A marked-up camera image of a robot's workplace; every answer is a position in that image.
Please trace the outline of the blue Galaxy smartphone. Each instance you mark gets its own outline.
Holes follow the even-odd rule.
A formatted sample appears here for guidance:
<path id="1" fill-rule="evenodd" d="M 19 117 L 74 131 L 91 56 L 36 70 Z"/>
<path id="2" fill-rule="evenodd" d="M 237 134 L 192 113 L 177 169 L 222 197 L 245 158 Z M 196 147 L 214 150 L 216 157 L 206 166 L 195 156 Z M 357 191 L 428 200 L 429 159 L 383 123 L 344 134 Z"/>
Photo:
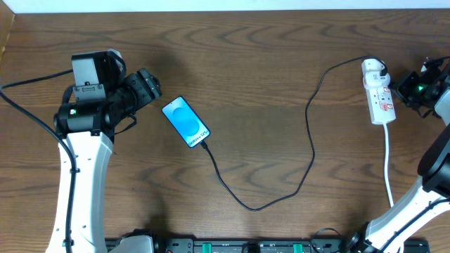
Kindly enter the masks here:
<path id="1" fill-rule="evenodd" d="M 178 96 L 166 104 L 162 108 L 162 113 L 189 148 L 196 147 L 211 134 L 209 128 L 183 96 Z"/>

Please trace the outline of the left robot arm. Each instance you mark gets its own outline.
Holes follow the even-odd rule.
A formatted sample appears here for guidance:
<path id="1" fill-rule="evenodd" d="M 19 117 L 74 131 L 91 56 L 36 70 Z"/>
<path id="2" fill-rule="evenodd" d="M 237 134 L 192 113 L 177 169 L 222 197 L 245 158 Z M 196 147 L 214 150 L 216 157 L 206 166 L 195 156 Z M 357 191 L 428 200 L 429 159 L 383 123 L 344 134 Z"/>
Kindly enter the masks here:
<path id="1" fill-rule="evenodd" d="M 109 252 L 103 213 L 106 172 L 116 126 L 161 97 L 147 69 L 127 74 L 114 49 L 75 54 L 75 84 L 53 117 L 61 139 L 56 219 L 47 252 Z"/>

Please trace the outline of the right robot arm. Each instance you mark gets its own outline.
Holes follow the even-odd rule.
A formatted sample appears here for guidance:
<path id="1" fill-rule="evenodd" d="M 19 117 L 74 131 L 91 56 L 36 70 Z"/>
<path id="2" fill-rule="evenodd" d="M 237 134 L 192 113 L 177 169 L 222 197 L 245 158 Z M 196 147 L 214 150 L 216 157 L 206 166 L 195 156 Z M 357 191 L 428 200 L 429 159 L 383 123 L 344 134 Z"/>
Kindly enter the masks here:
<path id="1" fill-rule="evenodd" d="M 386 127 L 396 118 L 393 97 L 406 107 L 449 123 L 449 57 L 426 60 L 419 73 L 392 82 L 384 62 L 374 57 L 361 64 L 363 86 L 374 125 Z M 449 210 L 449 129 L 445 128 L 418 165 L 409 191 L 382 216 L 366 223 L 344 252 L 401 252 L 405 241 L 427 222 Z"/>

